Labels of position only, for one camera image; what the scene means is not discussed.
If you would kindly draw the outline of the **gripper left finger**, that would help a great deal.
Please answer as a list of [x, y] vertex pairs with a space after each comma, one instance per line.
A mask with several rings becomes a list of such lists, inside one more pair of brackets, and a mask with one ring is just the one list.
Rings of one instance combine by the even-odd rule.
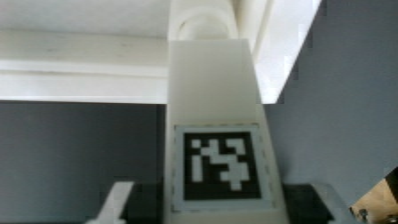
[[117, 181], [94, 218], [83, 224], [160, 224], [158, 185]]

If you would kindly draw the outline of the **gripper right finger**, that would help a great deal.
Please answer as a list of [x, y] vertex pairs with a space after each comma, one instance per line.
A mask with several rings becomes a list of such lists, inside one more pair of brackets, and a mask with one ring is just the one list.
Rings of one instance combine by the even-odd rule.
[[289, 224], [359, 224], [328, 184], [284, 184]]

